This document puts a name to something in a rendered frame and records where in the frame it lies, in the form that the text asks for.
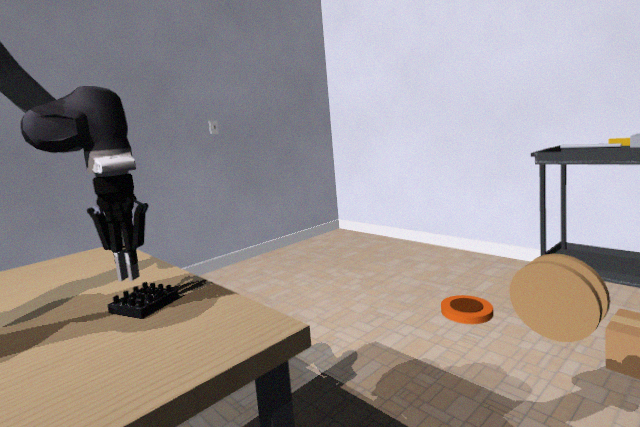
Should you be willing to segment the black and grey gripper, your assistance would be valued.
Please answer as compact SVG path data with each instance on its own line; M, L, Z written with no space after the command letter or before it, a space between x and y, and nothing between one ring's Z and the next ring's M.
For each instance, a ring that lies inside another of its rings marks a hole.
M94 221L103 248L114 253L118 282L128 277L133 281L140 276L136 248L144 244L148 204L137 201L131 174L95 177L93 185L97 204L87 212ZM135 212L133 223L132 210Z

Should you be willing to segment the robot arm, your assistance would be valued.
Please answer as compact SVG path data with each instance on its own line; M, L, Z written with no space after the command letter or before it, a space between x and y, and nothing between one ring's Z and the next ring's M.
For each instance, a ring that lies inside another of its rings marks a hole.
M56 100L1 42L0 92L25 113L21 133L36 149L66 153L83 148L87 172L96 177L122 175L136 169L127 139L125 112L115 92L80 86Z

